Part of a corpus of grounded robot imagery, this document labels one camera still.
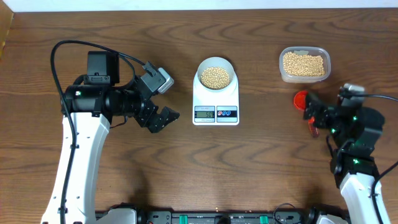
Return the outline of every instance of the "wooden table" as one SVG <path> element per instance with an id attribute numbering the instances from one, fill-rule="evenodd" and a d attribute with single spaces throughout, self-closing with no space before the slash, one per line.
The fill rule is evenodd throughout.
<path id="1" fill-rule="evenodd" d="M 177 122 L 151 134 L 130 120 L 108 135 L 98 210 L 120 202 L 209 211 L 273 210 L 283 202 L 345 208 L 329 171 L 326 132 L 313 139 L 292 98 L 309 88 L 334 103 L 346 82 L 398 96 L 398 9 L 18 13 L 0 62 L 0 223 L 38 223 L 49 202 L 62 145 L 50 51 L 64 39 L 150 60 L 175 80 L 154 101 L 180 112 Z M 282 81 L 279 54 L 298 45 L 329 52 L 326 81 Z M 64 88 L 86 72 L 89 50 L 65 45 L 57 52 Z M 192 124 L 193 76 L 211 56 L 230 59 L 238 74 L 237 127 Z M 121 63 L 121 83 L 130 77 Z M 373 154 L 383 171 L 398 160 L 398 104 L 369 99 L 365 105 L 386 117 Z M 397 171 L 382 185 L 390 219 L 398 222 Z"/>

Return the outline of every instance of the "bowl of beans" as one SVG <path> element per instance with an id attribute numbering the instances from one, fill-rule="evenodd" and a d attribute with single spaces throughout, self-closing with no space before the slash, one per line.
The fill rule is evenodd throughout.
<path id="1" fill-rule="evenodd" d="M 235 72 L 231 63 L 220 57 L 204 60 L 198 67 L 200 83 L 210 90 L 222 90 L 234 79 Z"/>
<path id="2" fill-rule="evenodd" d="M 279 70 L 285 82 L 320 82 L 330 75 L 330 56 L 319 47 L 288 47 L 279 56 Z"/>

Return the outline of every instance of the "digital kitchen scale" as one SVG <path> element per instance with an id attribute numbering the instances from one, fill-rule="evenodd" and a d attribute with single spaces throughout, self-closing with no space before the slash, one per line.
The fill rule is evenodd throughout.
<path id="1" fill-rule="evenodd" d="M 205 87 L 200 81 L 200 76 L 209 67 L 224 68 L 229 75 L 229 85 L 221 90 Z M 193 78 L 192 122 L 194 125 L 239 124 L 238 78 L 227 60 L 211 57 L 199 65 Z"/>

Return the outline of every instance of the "green clip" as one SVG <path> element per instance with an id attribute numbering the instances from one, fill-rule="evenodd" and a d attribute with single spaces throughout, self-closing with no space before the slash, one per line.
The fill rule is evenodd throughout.
<path id="1" fill-rule="evenodd" d="M 268 223 L 269 223 L 268 216 L 266 216 L 266 215 L 260 216 L 260 224 L 268 224 Z"/>
<path id="2" fill-rule="evenodd" d="M 188 215 L 180 215 L 180 224 L 188 224 Z"/>

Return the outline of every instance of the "white wall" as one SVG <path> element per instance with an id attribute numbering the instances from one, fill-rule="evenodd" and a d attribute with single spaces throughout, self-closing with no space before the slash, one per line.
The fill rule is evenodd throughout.
<path id="1" fill-rule="evenodd" d="M 398 7 L 398 0 L 4 0 L 14 12 Z"/>

